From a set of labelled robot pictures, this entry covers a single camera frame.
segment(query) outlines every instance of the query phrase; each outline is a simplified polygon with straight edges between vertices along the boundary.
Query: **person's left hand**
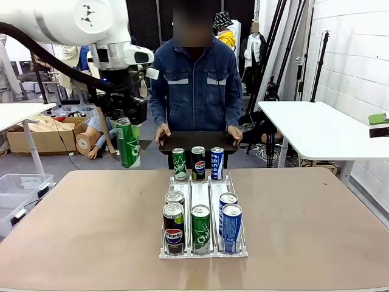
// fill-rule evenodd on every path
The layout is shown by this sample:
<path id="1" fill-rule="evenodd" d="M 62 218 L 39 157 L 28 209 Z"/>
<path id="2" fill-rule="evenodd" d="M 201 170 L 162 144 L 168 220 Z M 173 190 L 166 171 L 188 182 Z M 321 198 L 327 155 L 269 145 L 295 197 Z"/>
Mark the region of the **person's left hand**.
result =
<path id="1" fill-rule="evenodd" d="M 229 126 L 228 132 L 235 139 L 233 145 L 234 146 L 239 145 L 239 143 L 243 139 L 243 134 L 242 134 L 241 130 L 239 130 L 237 127 Z"/>
<path id="2" fill-rule="evenodd" d="M 98 152 L 98 147 L 95 146 L 89 153 L 88 153 L 88 158 L 89 160 L 94 160 L 97 157 L 97 152 Z"/>

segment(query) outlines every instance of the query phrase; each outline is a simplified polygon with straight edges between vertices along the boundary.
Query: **soda can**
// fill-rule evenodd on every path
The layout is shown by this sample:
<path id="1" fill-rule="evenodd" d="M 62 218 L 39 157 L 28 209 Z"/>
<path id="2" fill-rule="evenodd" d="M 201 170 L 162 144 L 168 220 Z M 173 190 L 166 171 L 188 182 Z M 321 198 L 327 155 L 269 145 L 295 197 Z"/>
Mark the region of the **soda can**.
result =
<path id="1" fill-rule="evenodd" d="M 192 148 L 192 179 L 194 181 L 205 179 L 205 148 L 201 146 Z"/>
<path id="2" fill-rule="evenodd" d="M 208 254 L 210 251 L 210 214 L 206 205 L 197 205 L 191 210 L 192 243 L 195 254 Z"/>
<path id="3" fill-rule="evenodd" d="M 185 209 L 185 197 L 184 194 L 179 190 L 172 190 L 166 194 L 165 201 L 169 203 L 181 204 Z"/>
<path id="4" fill-rule="evenodd" d="M 178 181 L 187 179 L 187 163 L 185 162 L 185 150 L 182 148 L 173 149 L 174 177 Z"/>
<path id="5" fill-rule="evenodd" d="M 234 254 L 239 251 L 241 236 L 242 208 L 237 204 L 227 204 L 223 207 L 222 234 L 224 252 Z"/>
<path id="6" fill-rule="evenodd" d="M 222 193 L 219 199 L 219 234 L 222 235 L 223 207 L 227 204 L 238 204 L 238 196 L 234 193 Z"/>
<path id="7" fill-rule="evenodd" d="M 122 158 L 122 166 L 125 169 L 133 169 L 140 166 L 140 128 L 131 125 L 127 117 L 115 122 L 117 133 L 117 146 Z"/>
<path id="8" fill-rule="evenodd" d="M 222 180 L 224 177 L 224 149 L 211 149 L 211 179 Z"/>
<path id="9" fill-rule="evenodd" d="M 165 242 L 169 254 L 179 256 L 185 251 L 184 207 L 178 203 L 164 205 Z"/>

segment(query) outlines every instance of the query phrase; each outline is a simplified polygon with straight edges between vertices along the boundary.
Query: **blue soda can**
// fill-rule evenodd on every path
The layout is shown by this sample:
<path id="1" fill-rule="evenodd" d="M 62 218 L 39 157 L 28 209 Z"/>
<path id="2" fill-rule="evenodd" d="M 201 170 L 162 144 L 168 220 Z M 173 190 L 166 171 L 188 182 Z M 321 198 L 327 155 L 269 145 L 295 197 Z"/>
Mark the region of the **blue soda can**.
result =
<path id="1" fill-rule="evenodd" d="M 242 225 L 242 208 L 237 204 L 227 204 L 223 207 L 223 242 L 224 252 L 234 254 L 239 251 Z"/>
<path id="2" fill-rule="evenodd" d="M 219 199 L 219 234 L 222 235 L 223 207 L 227 204 L 238 204 L 238 196 L 234 193 L 222 193 Z"/>
<path id="3" fill-rule="evenodd" d="M 224 149 L 211 149 L 211 179 L 220 181 L 224 176 Z"/>

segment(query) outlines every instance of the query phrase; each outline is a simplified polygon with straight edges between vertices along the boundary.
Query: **can lid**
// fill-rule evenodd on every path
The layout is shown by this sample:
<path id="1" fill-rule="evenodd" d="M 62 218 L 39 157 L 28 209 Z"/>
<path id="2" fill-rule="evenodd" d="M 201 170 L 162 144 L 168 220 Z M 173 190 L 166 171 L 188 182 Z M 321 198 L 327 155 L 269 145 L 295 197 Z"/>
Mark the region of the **can lid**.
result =
<path id="1" fill-rule="evenodd" d="M 178 203 L 169 203 L 164 205 L 164 215 L 166 216 L 178 216 L 184 213 L 184 207 Z"/>
<path id="2" fill-rule="evenodd" d="M 121 126 L 128 126 L 131 123 L 129 122 L 129 119 L 127 117 L 122 117 L 119 120 L 116 120 L 116 124 Z"/>
<path id="3" fill-rule="evenodd" d="M 194 154 L 200 154 L 200 153 L 203 153 L 204 151 L 205 151 L 205 148 L 201 147 L 201 146 L 195 146 L 192 148 L 192 153 L 194 153 Z"/>
<path id="4" fill-rule="evenodd" d="M 184 199 L 184 193 L 179 190 L 172 190 L 166 194 L 166 202 L 177 203 Z"/>
<path id="5" fill-rule="evenodd" d="M 181 153 L 184 153 L 185 150 L 182 149 L 182 148 L 175 148 L 175 149 L 173 149 L 172 152 L 173 152 L 174 154 L 181 154 Z"/>
<path id="6" fill-rule="evenodd" d="M 238 196 L 234 193 L 222 193 L 220 195 L 220 201 L 226 204 L 236 204 L 236 202 L 238 201 Z"/>
<path id="7" fill-rule="evenodd" d="M 223 214 L 230 217 L 237 217 L 242 214 L 242 208 L 237 204 L 227 204 L 223 207 Z"/>
<path id="8" fill-rule="evenodd" d="M 206 205 L 197 205 L 192 208 L 191 213 L 195 217 L 202 218 L 207 217 L 211 213 L 211 210 Z"/>
<path id="9" fill-rule="evenodd" d="M 215 148 L 212 148 L 212 149 L 211 149 L 211 152 L 214 152 L 214 153 L 223 153 L 223 152 L 224 152 L 224 149 L 223 149 L 223 148 L 220 148 L 220 147 L 215 147 Z"/>

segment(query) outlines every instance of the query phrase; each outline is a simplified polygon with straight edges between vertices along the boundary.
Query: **man in denim jacket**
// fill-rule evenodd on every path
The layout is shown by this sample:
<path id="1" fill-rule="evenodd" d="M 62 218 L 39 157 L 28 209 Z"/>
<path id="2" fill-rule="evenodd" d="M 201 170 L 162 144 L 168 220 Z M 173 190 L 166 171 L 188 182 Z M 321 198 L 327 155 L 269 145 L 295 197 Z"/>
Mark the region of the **man in denim jacket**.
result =
<path id="1" fill-rule="evenodd" d="M 235 54 L 213 36 L 212 19 L 175 10 L 174 39 L 157 50 L 154 67 L 160 71 L 150 98 L 157 144 L 170 131 L 225 130 L 239 143 L 242 85 Z"/>

